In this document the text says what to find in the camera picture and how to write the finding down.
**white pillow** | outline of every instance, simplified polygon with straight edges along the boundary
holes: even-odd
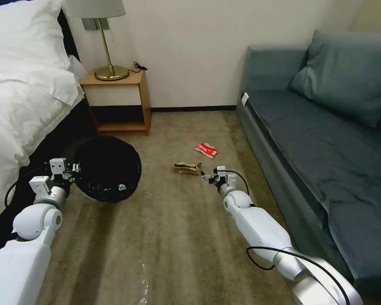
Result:
[[[19,80],[72,105],[78,90],[57,17],[61,0],[0,6],[0,82]]]

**white wall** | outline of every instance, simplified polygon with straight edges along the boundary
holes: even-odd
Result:
[[[381,0],[366,0],[351,27],[357,32],[381,32]]]
[[[106,38],[114,64],[149,68],[152,107],[234,105],[248,45],[306,46],[316,28],[350,28],[361,2],[124,0]],[[100,34],[69,25],[83,65],[105,65]]]

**lamp shade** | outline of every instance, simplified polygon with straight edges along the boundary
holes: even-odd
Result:
[[[121,0],[65,0],[66,14],[79,18],[112,18],[124,16]]]

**sofa armrest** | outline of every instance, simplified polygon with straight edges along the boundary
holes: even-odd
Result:
[[[307,53],[304,48],[249,46],[240,95],[256,90],[288,89],[293,77],[306,65]]]

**black cable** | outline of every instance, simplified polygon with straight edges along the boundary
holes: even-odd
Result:
[[[22,179],[24,179],[24,178],[27,177],[28,175],[31,175],[33,172],[36,172],[37,170],[42,169],[42,168],[43,168],[43,166],[40,166],[40,167],[37,167],[36,169],[33,169],[32,171],[28,172],[27,174],[25,174],[25,175],[19,177],[19,178],[17,179],[17,181],[14,182],[14,183],[10,186],[10,188],[8,189],[8,191],[7,191],[7,193],[6,193],[6,196],[4,197],[4,206],[5,206],[5,207],[8,207],[8,204],[7,204],[7,198],[8,198],[8,195],[10,194],[11,190],[13,189],[13,187],[15,187],[17,183],[19,183]]]
[[[232,173],[235,173],[235,174],[239,175],[240,178],[244,181],[244,184],[246,185],[247,195],[250,196],[250,190],[248,189],[247,182],[246,182],[246,180],[244,179],[244,177],[243,177],[242,175],[240,175],[238,172],[236,172],[236,171],[230,171],[230,170],[218,170],[218,169],[217,169],[216,171],[218,171],[218,172],[232,172]]]
[[[277,249],[277,248],[271,248],[271,247],[261,247],[261,246],[253,246],[253,247],[248,247],[246,249],[246,252],[247,252],[247,255],[249,257],[249,259],[254,263],[254,265],[260,267],[261,269],[264,269],[264,267],[262,266],[259,266],[255,261],[254,259],[250,256],[250,250],[253,250],[253,249],[263,249],[263,250],[272,250],[272,251],[277,251],[277,252],[281,252],[281,253],[285,253],[285,254],[289,254],[291,256],[295,256],[295,257],[298,257],[300,259],[303,259],[304,261],[307,261],[307,262],[310,262],[312,264],[314,264],[316,267],[322,269],[335,283],[336,285],[339,287],[339,289],[341,290],[343,296],[344,296],[344,300],[346,301],[346,304],[347,305],[350,305],[350,300],[348,299],[348,296],[346,294],[346,292],[344,291],[342,285],[336,280],[336,278],[329,272],[327,271],[323,266],[321,266],[320,264],[316,263],[315,261],[311,260],[310,258],[307,258],[306,256],[303,256],[303,255],[300,255],[300,254],[296,254],[296,253],[293,253],[293,252],[289,252],[289,251],[285,251],[285,250],[281,250],[281,249]]]
[[[148,70],[148,68],[146,68],[146,67],[140,65],[140,64],[139,64],[138,62],[136,62],[136,61],[134,62],[134,67],[137,68],[138,71],[134,71],[134,70],[130,70],[130,69],[128,69],[128,70],[131,71],[131,72],[134,72],[134,73],[139,73],[140,71],[147,71],[147,70]]]

